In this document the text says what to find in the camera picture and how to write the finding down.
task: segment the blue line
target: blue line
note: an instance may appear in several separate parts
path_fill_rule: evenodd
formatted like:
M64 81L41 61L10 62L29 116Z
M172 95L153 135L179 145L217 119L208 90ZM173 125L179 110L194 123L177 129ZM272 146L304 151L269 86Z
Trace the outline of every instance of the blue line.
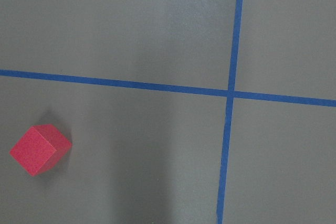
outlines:
M167 91L176 93L202 94L217 97L227 96L227 90L220 90L220 89L205 89L196 87L147 83L147 82L120 81L120 80L99 79L90 77L66 76L61 74L36 73L36 72L0 69L0 76L49 80L49 81L74 82L74 83L84 83L84 84L94 84L94 85L134 88L134 89L158 90L158 91Z
M336 100L235 91L235 98L336 107Z
M243 0L236 0L229 81L228 81L228 86L227 86L228 92L227 92L226 109L225 109L225 124L224 124L224 133L223 133L222 158L220 160L219 188L218 188L218 199L217 199L217 224L223 223L226 174L227 174L227 164L228 164L228 154L229 154L229 144L230 144L230 134L231 134L234 92L235 92L235 83L236 83L238 48L239 48L239 37L240 37L240 23L241 23L242 10L243 10Z

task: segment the cube face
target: cube face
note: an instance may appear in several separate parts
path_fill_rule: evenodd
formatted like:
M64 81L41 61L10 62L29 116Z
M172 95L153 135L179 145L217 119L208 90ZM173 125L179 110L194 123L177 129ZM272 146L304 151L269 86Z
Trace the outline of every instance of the cube face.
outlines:
M9 152L32 176L45 172L71 148L71 143L51 124L32 126Z

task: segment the red block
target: red block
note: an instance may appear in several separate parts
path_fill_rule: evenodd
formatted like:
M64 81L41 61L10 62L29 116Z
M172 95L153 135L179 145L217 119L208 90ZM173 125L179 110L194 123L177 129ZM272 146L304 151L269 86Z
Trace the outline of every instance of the red block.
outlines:
M53 168L71 146L52 124L35 125L9 153L30 175L35 176Z

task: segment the gray tabletop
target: gray tabletop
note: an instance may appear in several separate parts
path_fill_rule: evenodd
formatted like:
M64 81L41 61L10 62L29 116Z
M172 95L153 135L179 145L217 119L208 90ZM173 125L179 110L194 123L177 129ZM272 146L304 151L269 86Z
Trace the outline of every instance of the gray tabletop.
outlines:
M0 0L0 222L335 223L336 3L239 3Z

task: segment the horizontal blue line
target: horizontal blue line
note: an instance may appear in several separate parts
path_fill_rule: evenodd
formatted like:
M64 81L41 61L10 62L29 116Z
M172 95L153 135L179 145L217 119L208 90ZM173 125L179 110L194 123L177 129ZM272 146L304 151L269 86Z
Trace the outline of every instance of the horizontal blue line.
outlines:
M234 97L243 99L252 99L252 100L288 102L288 103L298 103L307 105L336 107L336 100L327 100L327 99L318 99L309 97L291 97L289 95L279 95L279 94L262 94L262 93L235 91Z
M134 89L158 90L158 91L188 93L188 94L202 94L217 97L227 96L227 90L220 90L220 89L206 89L206 88L165 85L165 84L155 84L155 83L136 82L136 81L121 81L121 80L110 80L110 79L100 79L90 77L67 76L62 74L36 73L36 72L0 69L0 76L49 80L49 81L74 82L74 83L84 83L84 84L94 84L94 85L134 88Z

